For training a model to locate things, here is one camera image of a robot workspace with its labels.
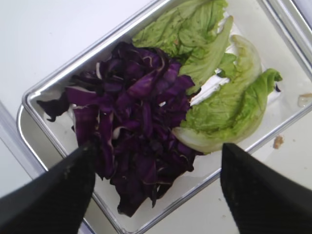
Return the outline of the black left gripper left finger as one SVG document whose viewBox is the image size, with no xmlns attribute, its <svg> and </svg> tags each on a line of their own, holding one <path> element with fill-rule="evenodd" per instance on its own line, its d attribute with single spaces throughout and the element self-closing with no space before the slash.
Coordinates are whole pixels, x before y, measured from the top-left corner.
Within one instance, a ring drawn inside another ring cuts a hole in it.
<svg viewBox="0 0 312 234">
<path fill-rule="evenodd" d="M 95 144 L 87 142 L 0 199 L 2 234 L 77 234 L 92 198 Z"/>
</svg>

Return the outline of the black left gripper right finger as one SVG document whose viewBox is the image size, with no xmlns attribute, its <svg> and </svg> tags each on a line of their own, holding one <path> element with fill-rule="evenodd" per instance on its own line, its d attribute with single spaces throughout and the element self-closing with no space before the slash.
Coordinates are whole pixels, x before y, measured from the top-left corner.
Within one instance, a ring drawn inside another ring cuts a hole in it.
<svg viewBox="0 0 312 234">
<path fill-rule="evenodd" d="M 241 234 L 310 234 L 312 192 L 236 144 L 222 146 L 220 185 Z"/>
</svg>

